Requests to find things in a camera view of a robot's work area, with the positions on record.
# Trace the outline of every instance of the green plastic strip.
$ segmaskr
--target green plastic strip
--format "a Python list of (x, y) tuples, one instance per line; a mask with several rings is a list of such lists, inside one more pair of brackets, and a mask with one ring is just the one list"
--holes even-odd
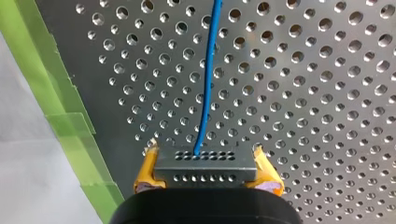
[(107, 223), (123, 198), (92, 137), (92, 123), (35, 1), (0, 0), (0, 30), (81, 188)]

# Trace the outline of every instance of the black device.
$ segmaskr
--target black device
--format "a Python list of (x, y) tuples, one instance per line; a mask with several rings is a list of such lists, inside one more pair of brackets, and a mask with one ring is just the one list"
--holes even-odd
[(258, 189), (151, 189), (119, 206), (110, 224), (301, 224), (296, 211)]

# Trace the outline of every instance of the metal panel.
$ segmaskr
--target metal panel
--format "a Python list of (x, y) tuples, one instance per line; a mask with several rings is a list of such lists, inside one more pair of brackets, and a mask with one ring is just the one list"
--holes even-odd
[(256, 172), (252, 152), (239, 147), (202, 147), (199, 156), (191, 147), (161, 147), (154, 167), (169, 188), (240, 188)]
[[(39, 6), (129, 195), (152, 136), (193, 145), (212, 1)], [(391, 0), (224, 1), (205, 143), (263, 145), (305, 222), (392, 223), (394, 11)]]

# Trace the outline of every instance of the blue wire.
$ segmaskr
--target blue wire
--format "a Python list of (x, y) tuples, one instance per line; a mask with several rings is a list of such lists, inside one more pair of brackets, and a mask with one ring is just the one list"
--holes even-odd
[(205, 92), (204, 92), (204, 105), (202, 109), (201, 123), (199, 126), (199, 132), (197, 141), (194, 145), (194, 155), (198, 156), (201, 148), (201, 144), (205, 138), (205, 130), (207, 125), (207, 117), (209, 114), (210, 107), (210, 92), (212, 84), (212, 71), (213, 71), (213, 54), (216, 44), (216, 37), (218, 35), (220, 11), (221, 11), (221, 0), (214, 0), (212, 9), (212, 19), (209, 28), (209, 37), (207, 39), (206, 46), (206, 58), (205, 58)]

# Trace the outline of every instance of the yellow clip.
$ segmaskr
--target yellow clip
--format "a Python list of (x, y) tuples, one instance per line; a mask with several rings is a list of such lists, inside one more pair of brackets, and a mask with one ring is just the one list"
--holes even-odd
[(137, 186), (139, 184), (149, 184), (152, 187), (159, 187), (159, 188), (166, 188), (166, 184), (164, 181), (158, 181), (155, 180), (153, 177), (153, 169), (154, 169), (154, 165), (155, 162), (157, 160), (157, 156), (158, 156), (158, 146), (157, 143), (155, 142), (155, 140), (151, 140), (154, 141), (154, 146), (147, 148), (146, 151), (146, 157), (143, 161), (143, 165), (140, 168), (140, 172), (139, 175), (137, 176), (136, 181), (134, 182), (134, 192), (136, 192)]
[(257, 147), (254, 151), (254, 161), (256, 162), (257, 166), (257, 178), (253, 182), (247, 182), (245, 186), (248, 188), (255, 188), (264, 182), (275, 182), (280, 184), (280, 188), (274, 189), (274, 194), (281, 196), (283, 194), (285, 185), (282, 179), (280, 179), (280, 176), (276, 172), (274, 166), (268, 161), (267, 157), (262, 151), (262, 147)]

